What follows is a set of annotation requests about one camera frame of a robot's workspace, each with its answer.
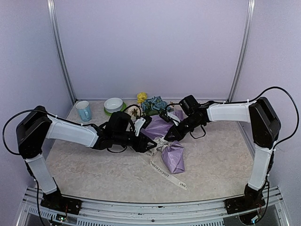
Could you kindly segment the white ceramic bowl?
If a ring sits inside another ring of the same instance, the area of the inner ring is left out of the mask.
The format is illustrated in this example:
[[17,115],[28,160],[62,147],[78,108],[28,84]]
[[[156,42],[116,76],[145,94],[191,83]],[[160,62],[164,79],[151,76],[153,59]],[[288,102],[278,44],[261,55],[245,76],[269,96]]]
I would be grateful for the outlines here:
[[104,102],[104,109],[109,112],[120,111],[123,107],[123,100],[118,97],[109,98]]

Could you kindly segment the cream printed ribbon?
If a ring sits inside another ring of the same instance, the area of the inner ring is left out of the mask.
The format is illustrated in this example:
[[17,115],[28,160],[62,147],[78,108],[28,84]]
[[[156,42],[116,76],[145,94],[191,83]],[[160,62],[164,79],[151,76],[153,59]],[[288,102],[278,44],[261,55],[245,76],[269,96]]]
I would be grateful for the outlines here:
[[166,180],[170,181],[171,183],[183,190],[187,190],[187,185],[183,181],[179,180],[176,176],[174,176],[174,174],[172,174],[165,166],[165,164],[162,161],[161,151],[159,150],[159,148],[163,147],[163,145],[159,144],[159,141],[155,142],[157,143],[157,146],[143,154],[149,157],[150,166]]

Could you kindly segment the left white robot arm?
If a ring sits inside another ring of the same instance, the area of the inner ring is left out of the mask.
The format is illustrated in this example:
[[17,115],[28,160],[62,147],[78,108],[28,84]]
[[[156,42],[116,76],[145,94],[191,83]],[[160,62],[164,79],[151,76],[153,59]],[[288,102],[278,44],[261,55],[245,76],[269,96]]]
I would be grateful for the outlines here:
[[132,121],[129,114],[118,111],[108,121],[97,126],[93,123],[80,124],[60,118],[37,106],[27,110],[27,116],[16,128],[18,151],[37,182],[37,186],[47,196],[47,201],[55,209],[62,209],[66,199],[61,195],[55,179],[50,174],[42,146],[45,140],[59,140],[75,143],[94,150],[107,150],[119,145],[128,147],[137,153],[145,153],[157,146],[156,142],[141,133],[149,124],[145,118]]

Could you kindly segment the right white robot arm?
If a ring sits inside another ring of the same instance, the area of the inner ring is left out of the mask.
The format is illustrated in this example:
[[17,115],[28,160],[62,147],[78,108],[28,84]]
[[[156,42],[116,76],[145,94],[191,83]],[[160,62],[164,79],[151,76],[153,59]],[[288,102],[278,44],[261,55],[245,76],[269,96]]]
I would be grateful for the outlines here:
[[245,209],[252,208],[262,194],[268,182],[269,172],[274,162],[274,146],[277,143],[281,122],[266,97],[257,100],[247,100],[240,103],[217,103],[207,101],[199,103],[194,96],[189,95],[182,99],[178,105],[186,114],[180,120],[167,109],[160,113],[166,122],[173,122],[164,139],[166,141],[181,141],[186,134],[196,127],[206,126],[216,121],[247,122],[251,125],[254,159],[251,177],[245,186],[244,195],[240,204]]

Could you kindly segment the yellow fake flower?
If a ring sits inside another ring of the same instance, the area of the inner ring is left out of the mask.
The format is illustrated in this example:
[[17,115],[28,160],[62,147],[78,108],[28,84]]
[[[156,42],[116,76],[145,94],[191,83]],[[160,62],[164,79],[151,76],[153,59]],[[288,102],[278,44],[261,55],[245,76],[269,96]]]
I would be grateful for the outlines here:
[[137,103],[141,104],[147,99],[147,94],[145,92],[140,92],[137,94]]

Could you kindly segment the pink fake rose stems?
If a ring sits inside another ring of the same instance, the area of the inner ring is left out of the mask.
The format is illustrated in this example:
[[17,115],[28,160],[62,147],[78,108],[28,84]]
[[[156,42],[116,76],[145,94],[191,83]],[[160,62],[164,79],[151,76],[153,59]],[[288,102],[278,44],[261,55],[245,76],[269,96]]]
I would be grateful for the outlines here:
[[[174,111],[174,107],[175,107],[175,103],[170,102],[169,104],[167,104],[166,106],[166,111],[167,112],[172,112]],[[144,113],[141,104],[132,104],[129,105],[128,107],[125,108],[124,112],[126,112],[127,114],[135,117],[140,117],[140,116],[146,116],[146,114]]]

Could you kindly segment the blue fake flower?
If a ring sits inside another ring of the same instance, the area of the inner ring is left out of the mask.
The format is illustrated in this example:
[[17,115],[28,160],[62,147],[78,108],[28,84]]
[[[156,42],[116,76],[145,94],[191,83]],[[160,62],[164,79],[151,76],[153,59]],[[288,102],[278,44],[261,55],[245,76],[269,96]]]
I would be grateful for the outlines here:
[[161,96],[148,98],[141,104],[144,113],[148,116],[160,114],[166,106],[167,102],[163,101]]

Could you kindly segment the purple wrapping paper sheet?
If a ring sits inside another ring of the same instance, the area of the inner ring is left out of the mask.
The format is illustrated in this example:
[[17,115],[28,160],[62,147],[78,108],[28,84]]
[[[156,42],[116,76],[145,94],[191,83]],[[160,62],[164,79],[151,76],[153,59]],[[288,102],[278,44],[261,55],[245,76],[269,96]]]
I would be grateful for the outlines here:
[[162,161],[172,174],[185,171],[183,152],[184,147],[178,141],[168,142],[164,139],[168,130],[175,125],[174,122],[166,122],[159,115],[151,116],[151,122],[142,133],[152,140],[159,141]]

